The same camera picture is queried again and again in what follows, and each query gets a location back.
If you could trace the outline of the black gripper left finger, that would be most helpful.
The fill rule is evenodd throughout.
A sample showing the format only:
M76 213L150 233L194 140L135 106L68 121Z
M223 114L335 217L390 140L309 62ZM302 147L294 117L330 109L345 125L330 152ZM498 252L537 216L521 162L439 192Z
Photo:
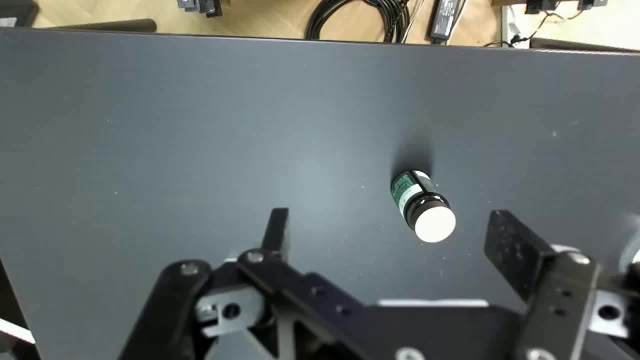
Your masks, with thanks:
M262 237L262 250L284 257L288 253L288 209L274 208L268 216L267 231Z

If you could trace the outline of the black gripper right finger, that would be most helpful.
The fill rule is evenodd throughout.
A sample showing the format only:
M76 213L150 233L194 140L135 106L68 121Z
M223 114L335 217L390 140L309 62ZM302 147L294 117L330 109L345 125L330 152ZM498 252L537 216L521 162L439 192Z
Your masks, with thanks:
M557 250L511 209L493 209L485 253L526 308L534 309L541 279Z

